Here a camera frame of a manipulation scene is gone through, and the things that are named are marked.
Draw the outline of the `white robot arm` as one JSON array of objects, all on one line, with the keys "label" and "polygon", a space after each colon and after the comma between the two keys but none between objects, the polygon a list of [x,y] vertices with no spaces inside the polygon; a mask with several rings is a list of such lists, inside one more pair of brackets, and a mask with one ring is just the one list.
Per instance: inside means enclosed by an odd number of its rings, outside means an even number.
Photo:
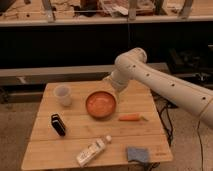
[{"label": "white robot arm", "polygon": [[213,129],[213,90],[153,69],[146,61],[147,54],[142,48],[122,53],[105,80],[117,92],[122,92],[130,80],[136,80]]}]

